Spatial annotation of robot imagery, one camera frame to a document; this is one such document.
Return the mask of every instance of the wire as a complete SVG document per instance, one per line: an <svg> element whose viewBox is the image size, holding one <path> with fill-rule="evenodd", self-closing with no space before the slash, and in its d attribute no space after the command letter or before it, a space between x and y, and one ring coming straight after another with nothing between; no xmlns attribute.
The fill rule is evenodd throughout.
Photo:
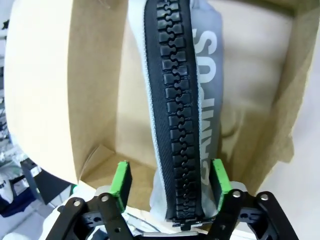
<svg viewBox="0 0 320 240"><path fill-rule="evenodd" d="M132 218L134 218L134 219L140 220L141 222L149 225L149 226L152 227L154 230L156 230L158 233L161 232L158 228L156 228L156 227L153 226L152 224L148 223L147 221L145 221L145 220L143 220L143 219L141 219L141 218L139 218L139 217L136 217L136 216L134 216L134 215L132 215L132 214L130 214L130 213L128 213L128 212L127 212L126 214L128 214L128 216L130 216L130 217L132 217Z"/></svg>

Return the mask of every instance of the gray fabric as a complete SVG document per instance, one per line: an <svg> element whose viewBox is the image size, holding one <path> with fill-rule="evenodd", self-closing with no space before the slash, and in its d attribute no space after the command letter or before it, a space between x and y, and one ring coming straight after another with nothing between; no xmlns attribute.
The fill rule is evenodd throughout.
<svg viewBox="0 0 320 240"><path fill-rule="evenodd" d="M200 134L202 208L205 216L210 218L217 212L209 183L209 171L210 160L217 156L223 99L222 17L206 0L191 0L190 5L201 96L202 121L199 127L202 128ZM155 217L165 219L166 194L159 170L154 176L150 207L150 212Z"/></svg>

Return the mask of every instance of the brown cardboard box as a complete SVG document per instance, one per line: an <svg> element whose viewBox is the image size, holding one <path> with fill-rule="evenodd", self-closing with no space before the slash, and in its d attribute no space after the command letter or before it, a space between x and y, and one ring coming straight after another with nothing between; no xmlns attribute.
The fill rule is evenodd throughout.
<svg viewBox="0 0 320 240"><path fill-rule="evenodd" d="M288 37L278 41L284 44L284 62L268 55L278 46L274 47L276 34L285 36L274 32L277 24L257 21L255 26L269 34L264 40L273 38L273 42L261 55L251 52L254 61L267 56L280 66L269 108L253 110L239 104L225 89L226 113L222 117L230 118L226 111L230 106L233 114L240 114L235 114L238 123L232 135L236 137L228 140L232 143L221 134L220 155L230 178L243 182L254 193L277 161L289 162L293 156L291 130L312 64L320 2L234 0L226 1L231 5L223 8L218 2L215 7L225 23L228 8L242 4L252 16L265 10L267 15L288 19ZM6 114L10 131L26 154L64 180L81 180L94 188L107 185L117 163L129 160L133 184L128 205L149 210L156 160L141 59L126 21L127 9L127 0L111 1L110 9L99 0L16 2L5 62ZM232 34L237 34L232 26L224 25L226 86L235 81L227 74L234 66L227 62L234 59L228 53L244 49L232 49ZM246 34L248 39L253 33ZM222 132L226 124L221 122ZM225 153L227 145L231 147Z"/></svg>

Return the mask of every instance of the white wall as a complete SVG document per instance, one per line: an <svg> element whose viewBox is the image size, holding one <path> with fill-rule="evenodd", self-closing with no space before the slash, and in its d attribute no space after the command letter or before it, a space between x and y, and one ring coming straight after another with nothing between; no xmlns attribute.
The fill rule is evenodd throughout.
<svg viewBox="0 0 320 240"><path fill-rule="evenodd" d="M294 158L279 162L262 184L278 199L300 240L320 239L320 33L292 137Z"/></svg>

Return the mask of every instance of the green tape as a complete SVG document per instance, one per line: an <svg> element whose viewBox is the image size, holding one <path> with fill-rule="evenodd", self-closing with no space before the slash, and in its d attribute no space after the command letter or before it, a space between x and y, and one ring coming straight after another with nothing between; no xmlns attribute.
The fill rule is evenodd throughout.
<svg viewBox="0 0 320 240"><path fill-rule="evenodd" d="M221 159L215 159L212 161L216 176L218 178L219 184L221 186L221 196L218 204L218 211L221 210L222 204L224 202L225 195L229 193L233 188L230 184L229 177L227 175L224 164Z"/></svg>
<svg viewBox="0 0 320 240"><path fill-rule="evenodd" d="M109 191L109 193L116 198L118 207L120 208L120 211L122 213L125 211L125 207L121 198L121 190L125 182L128 166L129 163L127 161L121 161L118 163L118 167L116 169Z"/></svg>

